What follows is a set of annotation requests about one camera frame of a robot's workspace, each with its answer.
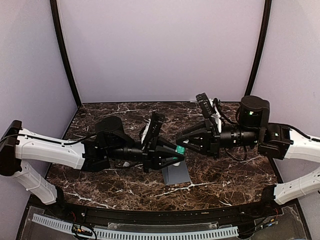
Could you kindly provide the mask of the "grey-blue paper envelope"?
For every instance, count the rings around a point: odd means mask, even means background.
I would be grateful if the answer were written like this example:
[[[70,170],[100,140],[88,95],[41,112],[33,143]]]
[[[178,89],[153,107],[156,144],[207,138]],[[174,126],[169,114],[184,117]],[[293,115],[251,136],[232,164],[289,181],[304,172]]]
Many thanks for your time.
[[[161,170],[164,184],[166,186],[188,183],[191,181],[187,164],[181,161],[179,166],[170,165]]]

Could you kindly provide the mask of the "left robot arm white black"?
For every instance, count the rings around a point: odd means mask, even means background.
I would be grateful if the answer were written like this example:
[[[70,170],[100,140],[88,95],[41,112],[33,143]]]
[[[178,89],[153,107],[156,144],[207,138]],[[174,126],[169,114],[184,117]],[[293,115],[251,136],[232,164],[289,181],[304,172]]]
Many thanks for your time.
[[[16,179],[60,218],[67,218],[70,206],[64,193],[47,182],[28,160],[53,163],[83,172],[110,168],[110,160],[135,162],[143,171],[161,170],[184,161],[178,146],[160,136],[164,115],[153,113],[149,123],[134,140],[125,133],[122,119],[109,116],[95,125],[95,132],[79,140],[62,140],[39,135],[14,120],[0,139],[0,174]]]

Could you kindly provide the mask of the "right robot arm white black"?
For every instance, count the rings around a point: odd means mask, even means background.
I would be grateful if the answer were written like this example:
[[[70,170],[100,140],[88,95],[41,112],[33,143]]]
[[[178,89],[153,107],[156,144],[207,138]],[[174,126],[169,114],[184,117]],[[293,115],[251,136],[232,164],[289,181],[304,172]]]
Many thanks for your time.
[[[232,121],[226,117],[217,98],[205,93],[196,96],[204,120],[184,130],[176,139],[179,146],[218,159],[220,150],[257,147],[259,155],[271,159],[320,161],[320,139],[288,124],[272,123],[270,103],[258,96],[246,95]]]

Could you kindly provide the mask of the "green white glue stick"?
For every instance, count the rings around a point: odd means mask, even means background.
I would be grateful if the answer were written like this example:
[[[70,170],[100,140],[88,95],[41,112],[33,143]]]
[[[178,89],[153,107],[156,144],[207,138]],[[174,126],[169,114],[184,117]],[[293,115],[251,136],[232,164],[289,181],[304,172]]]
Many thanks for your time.
[[[184,155],[185,154],[186,149],[183,146],[177,145],[175,152],[180,154],[180,155]]]

